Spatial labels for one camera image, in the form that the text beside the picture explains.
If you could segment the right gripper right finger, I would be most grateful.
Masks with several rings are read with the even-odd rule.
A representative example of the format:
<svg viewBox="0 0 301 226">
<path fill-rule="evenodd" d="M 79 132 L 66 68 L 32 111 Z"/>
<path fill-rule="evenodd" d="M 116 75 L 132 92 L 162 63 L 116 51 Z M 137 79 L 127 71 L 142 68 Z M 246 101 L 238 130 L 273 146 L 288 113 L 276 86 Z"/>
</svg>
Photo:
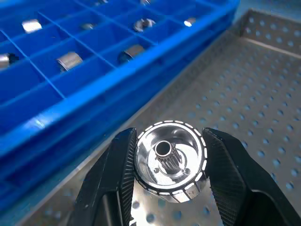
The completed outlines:
<svg viewBox="0 0 301 226">
<path fill-rule="evenodd" d="M 206 176 L 226 226 L 299 226 L 301 218 L 270 174 L 228 133 L 203 128 Z"/>
</svg>

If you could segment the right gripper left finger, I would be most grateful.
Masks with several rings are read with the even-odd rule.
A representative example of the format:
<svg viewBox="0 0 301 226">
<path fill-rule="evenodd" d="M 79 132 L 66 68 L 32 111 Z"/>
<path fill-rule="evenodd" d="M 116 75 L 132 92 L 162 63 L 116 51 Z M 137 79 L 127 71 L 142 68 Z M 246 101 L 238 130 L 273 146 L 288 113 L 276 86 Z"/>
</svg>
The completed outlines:
<svg viewBox="0 0 301 226">
<path fill-rule="evenodd" d="M 85 176 L 70 226 L 128 226 L 134 192 L 135 128 L 119 132 Z"/>
</svg>

